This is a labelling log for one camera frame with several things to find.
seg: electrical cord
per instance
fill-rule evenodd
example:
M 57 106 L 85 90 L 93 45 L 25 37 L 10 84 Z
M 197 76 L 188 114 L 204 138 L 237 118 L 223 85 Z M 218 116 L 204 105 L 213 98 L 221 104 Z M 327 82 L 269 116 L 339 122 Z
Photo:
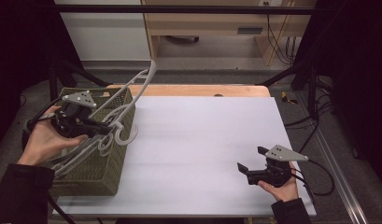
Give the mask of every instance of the electrical cord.
M 266 18 L 267 18 L 267 40 L 269 41 L 270 46 L 272 46 L 272 48 L 273 48 L 273 50 L 275 51 L 275 53 L 276 53 L 278 59 L 279 59 L 282 63 L 284 63 L 284 64 L 290 64 L 289 60 L 284 56 L 283 52 L 281 51 L 281 48 L 280 48 L 280 46 L 278 45 L 278 41 L 276 40 L 275 34 L 273 33 L 272 28 L 270 27 L 270 19 L 269 19 L 269 15 L 266 15 Z M 283 59 L 280 57 L 280 54 L 278 54 L 276 47 L 273 45 L 272 41 L 270 40 L 270 33 L 272 33 L 273 39 L 275 40 L 276 45 L 277 45 L 277 48 L 278 48 L 278 52 L 280 52 L 281 57 L 282 57 L 283 59 L 285 59 L 285 62 L 283 62 Z
M 293 65 L 293 62 L 294 62 L 294 59 L 295 59 L 294 52 L 295 52 L 296 36 L 294 36 L 292 38 L 292 46 L 291 46 L 291 51 L 289 53 L 289 50 L 290 50 L 290 39 L 291 39 L 291 37 L 288 36 L 287 37 L 287 41 L 286 41 L 286 57 L 290 61 L 290 65 Z
M 313 125 L 315 125 L 315 124 L 316 124 L 316 122 L 311 123 L 311 124 L 306 124 L 306 125 L 304 125 L 304 126 L 300 126 L 300 127 L 286 128 L 286 130 L 298 130 L 298 129 L 304 129 L 304 128 L 313 126 Z
M 48 201 L 50 203 L 50 205 L 54 208 L 54 210 L 56 210 L 60 216 L 65 219 L 66 222 L 68 222 L 69 224 L 76 224 L 74 222 L 74 220 L 71 219 L 71 217 L 69 217 L 63 210 L 62 208 L 53 200 L 53 198 L 51 197 L 50 193 L 48 193 Z
M 330 102 L 325 103 L 324 105 L 321 106 L 321 108 L 324 108 L 326 106 L 326 104 L 330 104 Z M 316 107 L 316 111 L 319 112 L 319 110 L 321 108 L 318 108 L 318 101 L 316 101 L 315 107 Z M 313 134 L 316 132 L 318 125 L 319 125 L 319 113 L 317 113 L 316 125 L 315 125 L 312 133 L 307 137 L 306 141 L 304 141 L 304 144 L 301 146 L 301 149 L 299 149 L 299 151 L 298 151 L 299 153 L 302 153 L 304 151 L 304 148 L 306 147 L 307 143 L 309 143 L 310 139 L 313 137 Z
M 324 193 L 313 193 L 314 195 L 317 195 L 317 196 L 327 196 L 327 195 L 330 195 L 333 193 L 333 191 L 335 190 L 335 181 L 333 180 L 333 176 L 331 175 L 331 173 L 327 170 L 327 168 L 325 168 L 324 166 L 322 166 L 321 164 L 319 164 L 318 162 L 316 161 L 312 161 L 309 159 L 309 161 L 313 164 L 315 164 L 316 166 L 318 166 L 319 168 L 321 168 L 322 170 L 325 171 L 325 173 L 327 173 L 328 177 L 330 178 L 331 180 L 331 188 L 328 192 L 324 192 Z
M 56 104 L 57 102 L 61 101 L 62 98 L 57 98 L 55 100 L 53 100 L 52 102 L 50 102 L 48 105 L 45 105 L 45 107 L 43 109 L 41 109 L 39 111 L 39 113 L 37 113 L 35 115 L 35 117 L 31 120 L 28 121 L 28 124 L 27 124 L 27 127 L 29 130 L 33 130 L 33 128 L 35 127 L 36 123 L 38 122 L 39 118 L 51 107 L 53 106 L 54 104 Z
M 304 188 L 306 189 L 307 194 L 309 195 L 310 200 L 312 201 L 312 204 L 316 204 L 316 200 L 315 200 L 315 198 L 314 198 L 313 191 L 311 190 L 311 188 L 310 188 L 309 185 L 307 184 L 306 180 L 304 179 L 304 175 L 301 173 L 301 175 L 302 175 L 303 178 L 301 178 L 301 177 L 299 177 L 298 175 L 295 175 L 295 174 L 293 174 L 293 173 L 290 173 L 290 175 L 293 176 L 293 177 L 295 177 L 296 179 L 299 179 L 301 182 L 304 183 Z
M 304 118 L 304 119 L 300 119 L 300 120 L 294 121 L 294 122 L 292 122 L 292 123 L 284 124 L 284 127 L 287 128 L 287 127 L 290 127 L 290 126 L 293 126 L 293 125 L 296 125 L 296 124 L 303 123 L 303 122 L 307 121 L 307 120 L 310 119 L 310 118 L 311 118 L 311 116 L 307 116 L 307 117 Z
M 103 221 L 101 220 L 101 218 L 97 217 L 97 220 L 98 220 L 98 223 L 104 224 Z

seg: human hand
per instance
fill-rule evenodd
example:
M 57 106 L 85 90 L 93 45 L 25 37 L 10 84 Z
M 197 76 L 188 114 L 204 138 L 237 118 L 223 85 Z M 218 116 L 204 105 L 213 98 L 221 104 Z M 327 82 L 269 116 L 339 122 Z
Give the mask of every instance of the human hand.
M 290 168 L 292 169 L 292 173 L 296 174 L 296 171 L 293 170 L 295 167 L 290 163 Z M 273 197 L 275 197 L 276 200 L 283 202 L 295 200 L 299 198 L 298 195 L 298 189 L 296 187 L 296 179 L 295 177 L 291 177 L 283 186 L 280 188 L 275 188 L 271 186 L 270 184 L 264 182 L 264 181 L 258 181 L 258 185 L 266 190 L 267 192 L 271 193 Z
M 52 106 L 45 114 L 53 113 L 58 108 L 60 107 Z M 75 138 L 62 137 L 51 126 L 50 120 L 40 120 L 35 125 L 18 164 L 38 165 L 52 158 L 64 148 L 77 146 L 86 139 L 88 139 L 86 134 Z

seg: white wall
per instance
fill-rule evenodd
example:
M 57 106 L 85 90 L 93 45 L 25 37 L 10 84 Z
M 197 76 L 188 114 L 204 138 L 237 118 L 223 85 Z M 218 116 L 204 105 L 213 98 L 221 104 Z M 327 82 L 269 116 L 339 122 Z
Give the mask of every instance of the white wall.
M 140 0 L 55 0 L 56 4 L 140 5 Z M 82 61 L 150 60 L 142 14 L 62 13 Z

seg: olive green basket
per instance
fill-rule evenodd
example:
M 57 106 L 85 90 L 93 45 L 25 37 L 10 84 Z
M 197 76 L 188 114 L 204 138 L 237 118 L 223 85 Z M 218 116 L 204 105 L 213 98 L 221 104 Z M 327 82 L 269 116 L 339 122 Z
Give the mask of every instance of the olive green basket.
M 61 96 L 81 91 L 90 91 L 97 107 L 105 103 L 120 89 L 76 89 L 63 88 Z M 101 109 L 94 119 L 101 121 L 118 106 L 131 103 L 133 100 L 129 89 L 123 91 L 104 109 Z M 120 139 L 128 139 L 132 129 L 135 107 L 123 118 L 123 131 Z M 95 150 L 77 168 L 62 178 L 53 181 L 50 194 L 53 196 L 112 196 L 118 192 L 120 175 L 123 168 L 127 146 L 120 146 L 111 142 L 110 153 L 102 157 L 99 150 Z

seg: table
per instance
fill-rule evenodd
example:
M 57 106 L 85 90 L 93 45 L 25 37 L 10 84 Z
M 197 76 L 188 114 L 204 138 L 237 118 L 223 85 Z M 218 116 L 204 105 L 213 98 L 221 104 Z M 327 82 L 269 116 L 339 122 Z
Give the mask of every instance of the table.
M 236 163 L 262 170 L 265 158 L 258 146 L 290 148 L 275 99 L 208 97 L 217 91 L 229 95 L 230 89 L 269 95 L 265 87 L 255 86 L 149 85 L 145 94 L 170 89 L 180 95 L 200 88 L 210 92 L 142 96 L 134 116 L 139 133 L 128 146 L 118 194 L 60 197 L 63 210 L 79 217 L 270 217 L 275 199 L 248 185 Z M 305 189 L 298 186 L 309 215 L 315 215 Z
M 254 0 L 142 0 L 146 6 L 233 6 L 233 7 L 263 7 L 263 1 Z M 268 1 L 271 7 L 313 7 L 315 0 L 282 0 Z M 268 40 L 268 25 L 266 15 L 239 14 L 176 14 L 176 13 L 146 13 L 145 22 L 149 39 L 151 58 L 158 58 L 160 37 L 165 35 L 252 35 L 255 37 L 259 53 L 265 65 L 270 65 L 276 55 L 277 40 L 283 36 L 302 37 L 309 22 L 308 15 L 271 15 L 271 42 Z

